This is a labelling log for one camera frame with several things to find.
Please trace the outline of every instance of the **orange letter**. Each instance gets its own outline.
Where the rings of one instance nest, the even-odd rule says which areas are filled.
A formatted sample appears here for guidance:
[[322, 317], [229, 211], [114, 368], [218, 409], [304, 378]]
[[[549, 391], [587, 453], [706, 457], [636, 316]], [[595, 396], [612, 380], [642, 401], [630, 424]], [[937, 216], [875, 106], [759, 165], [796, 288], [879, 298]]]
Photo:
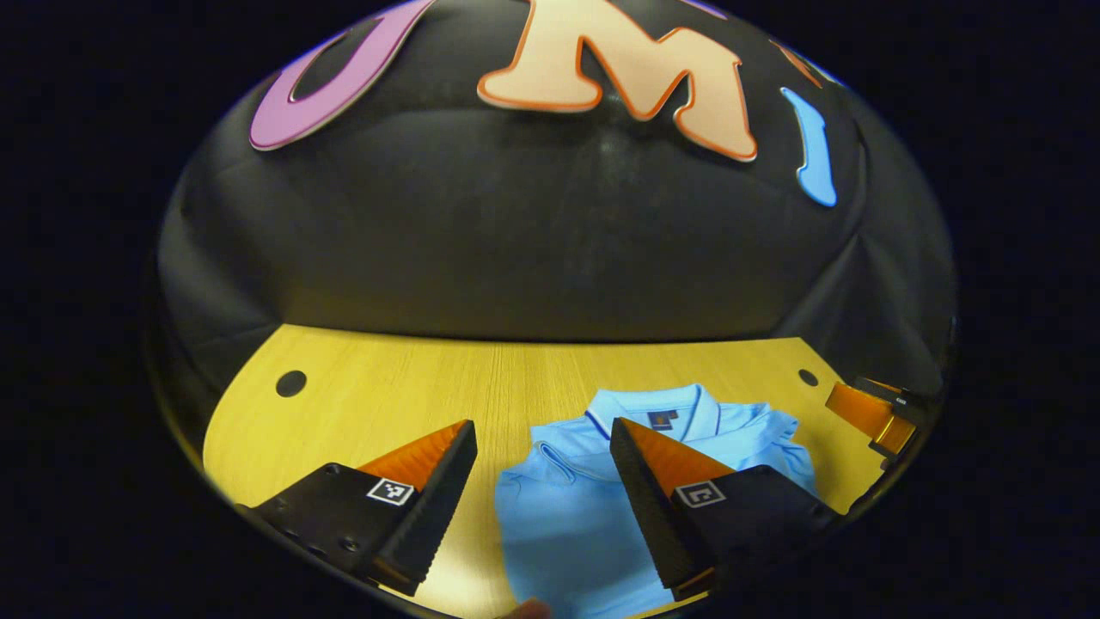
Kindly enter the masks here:
[[587, 111], [603, 97], [581, 73], [587, 45], [623, 96], [630, 114], [650, 120], [688, 76], [688, 104], [676, 126], [696, 144], [737, 161], [756, 158], [737, 54], [702, 34], [678, 27], [658, 41], [606, 0], [528, 0], [527, 25], [508, 68], [477, 84], [485, 102], [502, 108]]

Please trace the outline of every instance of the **orange tab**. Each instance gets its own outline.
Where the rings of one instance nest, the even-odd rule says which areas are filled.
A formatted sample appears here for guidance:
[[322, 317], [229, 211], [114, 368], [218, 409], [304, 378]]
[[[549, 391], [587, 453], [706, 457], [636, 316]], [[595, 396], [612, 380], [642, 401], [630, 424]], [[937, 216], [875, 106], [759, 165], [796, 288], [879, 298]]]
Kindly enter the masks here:
[[671, 497], [680, 486], [708, 482], [737, 473], [718, 461], [705, 456], [674, 439], [635, 423], [626, 418], [619, 418], [630, 439], [634, 440], [641, 457], [645, 458], [653, 477], [661, 486], [666, 497]]
[[359, 467], [359, 471], [377, 477], [385, 477], [402, 484], [411, 484], [422, 493], [428, 479], [443, 458], [443, 454], [454, 443], [459, 431], [470, 420], [449, 425], [438, 432], [417, 439], [388, 454]]
[[[897, 391], [886, 385], [882, 387]], [[842, 383], [833, 387], [825, 407], [893, 454], [901, 453], [916, 431], [911, 422], [893, 414], [890, 402]]]

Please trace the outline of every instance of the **black fabric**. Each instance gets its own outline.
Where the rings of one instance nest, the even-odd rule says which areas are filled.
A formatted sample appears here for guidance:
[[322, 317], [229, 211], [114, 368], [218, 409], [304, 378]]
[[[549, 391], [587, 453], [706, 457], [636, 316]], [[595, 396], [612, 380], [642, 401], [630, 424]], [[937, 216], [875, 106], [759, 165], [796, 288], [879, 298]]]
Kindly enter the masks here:
[[[679, 132], [685, 84], [652, 121], [634, 120], [591, 54], [584, 73], [605, 92], [591, 112], [484, 103], [477, 80], [509, 64], [529, 4], [439, 0], [371, 90], [314, 135], [249, 144], [276, 73], [193, 157], [158, 259], [207, 382], [223, 390], [293, 323], [514, 341], [801, 336], [849, 380], [938, 390], [950, 245], [897, 137], [751, 25], [681, 2], [618, 4], [650, 36], [686, 26], [738, 54], [755, 162]], [[798, 185], [783, 86], [826, 119], [835, 208]]]

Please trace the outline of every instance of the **pink letter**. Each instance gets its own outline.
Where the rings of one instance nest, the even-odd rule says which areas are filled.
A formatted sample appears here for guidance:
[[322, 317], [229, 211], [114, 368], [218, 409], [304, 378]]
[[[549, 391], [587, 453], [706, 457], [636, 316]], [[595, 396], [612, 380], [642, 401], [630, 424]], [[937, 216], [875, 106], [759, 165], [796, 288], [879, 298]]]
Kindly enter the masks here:
[[375, 18], [380, 23], [366, 36], [332, 81], [301, 100], [294, 88], [317, 56], [344, 37], [343, 32], [298, 58], [267, 90], [252, 118], [249, 140], [253, 147], [273, 151], [296, 142], [340, 115], [366, 92], [397, 55], [413, 26], [436, 0], [413, 0], [388, 9]]

